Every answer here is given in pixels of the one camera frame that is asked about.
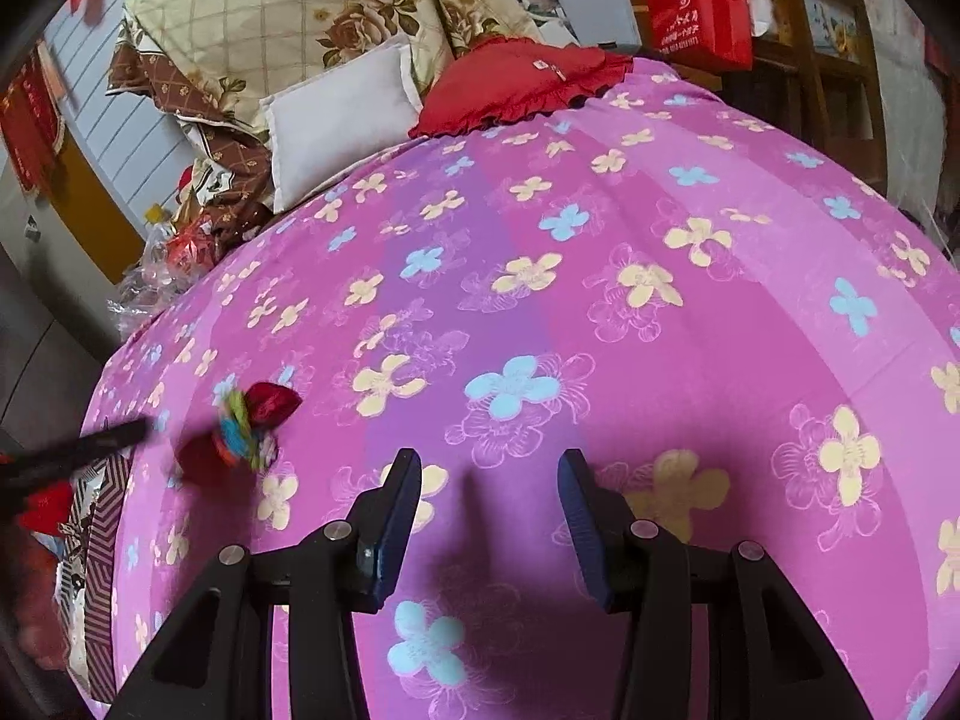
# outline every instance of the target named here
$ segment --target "red ruffled pillow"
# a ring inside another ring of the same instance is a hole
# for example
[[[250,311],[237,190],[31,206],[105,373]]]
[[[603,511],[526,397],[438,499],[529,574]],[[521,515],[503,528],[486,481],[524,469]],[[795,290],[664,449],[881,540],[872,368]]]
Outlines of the red ruffled pillow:
[[[426,97],[410,137],[463,135],[570,107],[620,83],[634,60],[601,49],[557,49],[530,38],[494,37],[460,57]]]

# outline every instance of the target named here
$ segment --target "pink bedsheet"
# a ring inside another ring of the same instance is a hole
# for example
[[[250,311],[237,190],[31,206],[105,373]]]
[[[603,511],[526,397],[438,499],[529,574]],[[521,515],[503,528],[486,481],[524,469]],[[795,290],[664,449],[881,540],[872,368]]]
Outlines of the pink bedsheet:
[[[400,585],[356,621],[371,716],[606,717],[622,622],[563,525],[574,446],[685,541],[764,544],[875,716],[920,717],[960,659],[958,306],[868,187],[653,62],[582,110],[414,145],[110,361],[86,426],[157,420],[118,533],[118,678],[220,547],[298,542],[412,446]],[[183,488],[181,431],[263,379],[304,396],[275,466]]]

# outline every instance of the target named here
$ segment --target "metal screw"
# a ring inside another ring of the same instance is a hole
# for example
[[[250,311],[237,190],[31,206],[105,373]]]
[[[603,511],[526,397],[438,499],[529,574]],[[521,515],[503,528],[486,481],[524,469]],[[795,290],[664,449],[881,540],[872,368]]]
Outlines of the metal screw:
[[[659,528],[649,519],[637,519],[631,523],[630,532],[637,538],[656,538]]]
[[[323,527],[323,535],[329,538],[330,541],[340,541],[352,532],[353,528],[346,519],[335,519],[333,522],[326,523]]]
[[[220,550],[220,562],[223,565],[237,565],[240,560],[243,560],[243,552],[243,547],[239,544],[224,547]]]
[[[755,541],[741,541],[741,543],[737,545],[736,551],[740,552],[740,556],[744,560],[752,560],[753,562],[762,560],[763,556],[766,554],[763,551],[763,547],[761,547]]]

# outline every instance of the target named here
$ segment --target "red shopping bag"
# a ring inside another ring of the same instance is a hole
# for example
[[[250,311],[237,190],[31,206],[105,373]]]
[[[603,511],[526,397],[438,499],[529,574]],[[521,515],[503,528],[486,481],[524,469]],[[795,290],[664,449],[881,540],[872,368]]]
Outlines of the red shopping bag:
[[[747,0],[647,0],[654,48],[678,62],[721,73],[754,64]]]

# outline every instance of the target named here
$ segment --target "white pillow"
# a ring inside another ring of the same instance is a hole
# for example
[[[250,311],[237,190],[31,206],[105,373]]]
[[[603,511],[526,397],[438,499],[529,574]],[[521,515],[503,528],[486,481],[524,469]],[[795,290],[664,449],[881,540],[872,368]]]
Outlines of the white pillow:
[[[289,211],[337,175],[406,141],[422,103],[400,33],[344,65],[260,101],[274,156],[274,211]]]

